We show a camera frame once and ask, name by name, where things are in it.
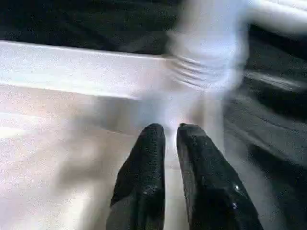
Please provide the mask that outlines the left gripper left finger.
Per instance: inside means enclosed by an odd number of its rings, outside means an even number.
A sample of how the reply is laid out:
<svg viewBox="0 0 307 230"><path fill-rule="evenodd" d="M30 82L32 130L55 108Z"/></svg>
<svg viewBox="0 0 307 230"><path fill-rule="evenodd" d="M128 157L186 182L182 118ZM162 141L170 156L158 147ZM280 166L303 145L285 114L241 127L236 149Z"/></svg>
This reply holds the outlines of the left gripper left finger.
<svg viewBox="0 0 307 230"><path fill-rule="evenodd" d="M161 230L165 219L165 135L148 125L121 166L110 203L111 230Z"/></svg>

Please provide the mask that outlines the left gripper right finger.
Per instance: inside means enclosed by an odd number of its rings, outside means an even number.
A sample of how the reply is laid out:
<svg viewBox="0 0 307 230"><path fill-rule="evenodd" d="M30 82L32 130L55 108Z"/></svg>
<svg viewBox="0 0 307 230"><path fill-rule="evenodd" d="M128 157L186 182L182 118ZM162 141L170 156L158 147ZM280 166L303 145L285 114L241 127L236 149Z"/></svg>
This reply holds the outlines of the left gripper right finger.
<svg viewBox="0 0 307 230"><path fill-rule="evenodd" d="M191 230L261 230L237 172L198 125L180 124L179 157Z"/></svg>

